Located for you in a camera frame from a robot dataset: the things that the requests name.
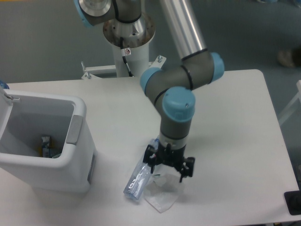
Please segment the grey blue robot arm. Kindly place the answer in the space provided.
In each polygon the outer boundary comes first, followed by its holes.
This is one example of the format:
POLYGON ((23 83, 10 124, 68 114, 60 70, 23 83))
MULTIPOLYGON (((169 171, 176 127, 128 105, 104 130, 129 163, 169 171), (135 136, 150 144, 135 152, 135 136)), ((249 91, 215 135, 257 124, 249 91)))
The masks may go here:
MULTIPOLYGON (((193 90, 221 78, 224 63, 207 50, 190 1, 160 4, 182 64, 167 71, 153 66, 141 75, 141 88, 161 117, 158 148, 147 147, 143 162, 192 177, 195 158, 184 157, 184 150, 195 112, 193 90)), ((107 40, 120 49, 143 45, 154 35, 139 0, 76 0, 74 5, 84 25, 103 24, 107 40)))

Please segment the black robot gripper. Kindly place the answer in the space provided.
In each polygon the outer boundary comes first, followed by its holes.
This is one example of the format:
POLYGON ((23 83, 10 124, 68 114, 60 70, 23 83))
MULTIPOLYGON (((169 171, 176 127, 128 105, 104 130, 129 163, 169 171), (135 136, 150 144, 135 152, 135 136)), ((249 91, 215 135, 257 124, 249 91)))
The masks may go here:
POLYGON ((179 182, 182 182, 183 178, 192 177, 194 171, 195 158, 184 158, 184 151, 186 146, 180 149, 172 149, 168 144, 164 147, 161 143, 158 145, 158 149, 154 146, 148 145, 146 147, 143 163, 146 163, 150 167, 150 173, 153 174, 155 166, 164 164, 170 167, 176 167, 177 171, 181 174, 179 182))

